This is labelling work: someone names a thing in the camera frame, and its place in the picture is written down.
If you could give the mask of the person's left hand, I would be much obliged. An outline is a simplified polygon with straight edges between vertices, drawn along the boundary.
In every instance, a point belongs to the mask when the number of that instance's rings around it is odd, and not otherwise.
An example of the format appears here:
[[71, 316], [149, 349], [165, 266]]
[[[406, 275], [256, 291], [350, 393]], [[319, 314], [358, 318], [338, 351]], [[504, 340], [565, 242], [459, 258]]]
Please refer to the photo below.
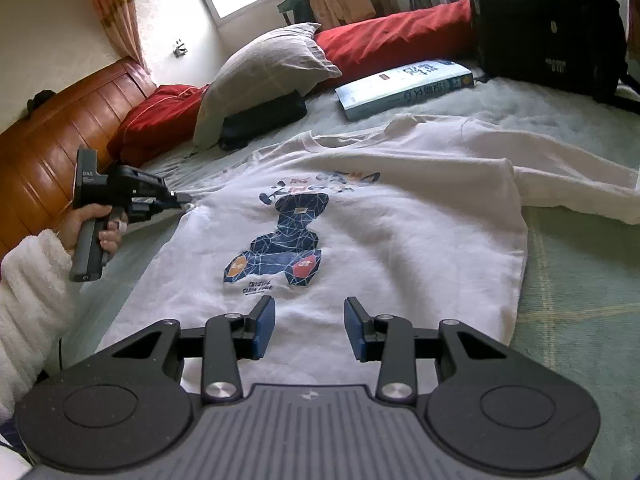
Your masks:
[[75, 257], [80, 230], [84, 223], [102, 217], [108, 219], [107, 227], [98, 233], [99, 245], [103, 250], [102, 263], [107, 264], [118, 251], [128, 226], [126, 214], [122, 212], [118, 217], [114, 217], [111, 206], [90, 204], [72, 210], [56, 232], [56, 237], [72, 258]]

